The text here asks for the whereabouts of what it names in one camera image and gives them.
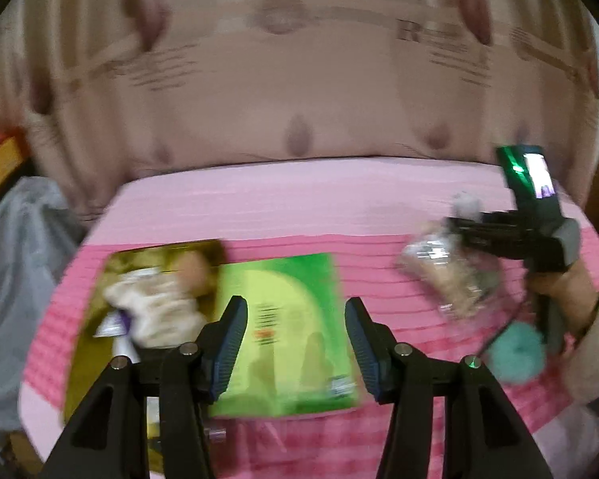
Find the person right hand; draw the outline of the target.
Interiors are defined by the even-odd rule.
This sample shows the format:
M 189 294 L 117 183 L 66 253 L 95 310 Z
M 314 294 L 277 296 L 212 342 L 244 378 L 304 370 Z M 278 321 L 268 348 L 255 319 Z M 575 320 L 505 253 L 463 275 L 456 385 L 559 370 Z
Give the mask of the person right hand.
M 596 316 L 599 290 L 581 259 L 564 273 L 529 271 L 525 282 L 528 291 L 549 296 L 555 302 L 571 335 L 582 338 L 590 329 Z

